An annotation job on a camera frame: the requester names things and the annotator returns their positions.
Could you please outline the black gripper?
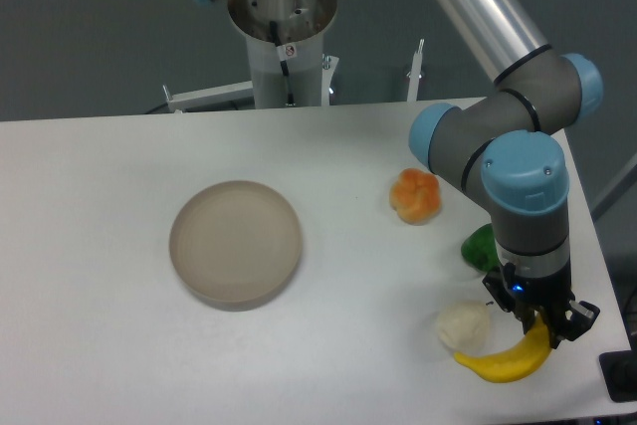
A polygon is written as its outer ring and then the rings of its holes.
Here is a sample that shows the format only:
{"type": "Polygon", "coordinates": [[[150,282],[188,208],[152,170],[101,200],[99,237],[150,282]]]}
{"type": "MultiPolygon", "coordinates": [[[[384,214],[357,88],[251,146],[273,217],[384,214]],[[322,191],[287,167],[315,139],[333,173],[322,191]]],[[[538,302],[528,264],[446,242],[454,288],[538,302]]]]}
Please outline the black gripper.
{"type": "Polygon", "coordinates": [[[520,276],[512,263],[489,272],[482,280],[495,303],[512,313],[527,334],[540,315],[548,329],[551,348],[558,348],[570,334],[584,334],[596,322],[599,307],[578,302],[571,290],[571,264],[540,278],[520,276]]]}

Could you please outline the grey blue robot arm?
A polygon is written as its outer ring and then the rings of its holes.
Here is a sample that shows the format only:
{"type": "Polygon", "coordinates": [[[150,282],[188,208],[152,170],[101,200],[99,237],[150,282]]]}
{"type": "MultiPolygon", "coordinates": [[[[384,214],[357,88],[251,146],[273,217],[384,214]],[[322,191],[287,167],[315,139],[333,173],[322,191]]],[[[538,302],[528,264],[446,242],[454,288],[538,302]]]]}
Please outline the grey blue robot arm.
{"type": "MultiPolygon", "coordinates": [[[[336,0],[227,0],[249,57],[261,108],[317,106],[328,98],[319,37],[336,0]]],[[[586,58],[557,54],[517,0],[438,0],[495,90],[467,108],[426,107],[409,132],[412,154],[490,215],[499,268],[484,285],[505,312],[549,342],[576,340],[596,306],[571,289],[569,177],[553,135],[596,109],[603,83],[586,58]]]]}

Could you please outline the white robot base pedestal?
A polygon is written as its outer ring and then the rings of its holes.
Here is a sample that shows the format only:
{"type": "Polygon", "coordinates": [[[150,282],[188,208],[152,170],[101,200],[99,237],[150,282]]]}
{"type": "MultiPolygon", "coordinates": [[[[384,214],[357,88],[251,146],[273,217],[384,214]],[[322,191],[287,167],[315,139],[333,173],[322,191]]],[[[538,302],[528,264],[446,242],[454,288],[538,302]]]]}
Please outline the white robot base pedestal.
{"type": "Polygon", "coordinates": [[[229,0],[244,36],[257,109],[319,106],[323,36],[337,0],[229,0]]]}

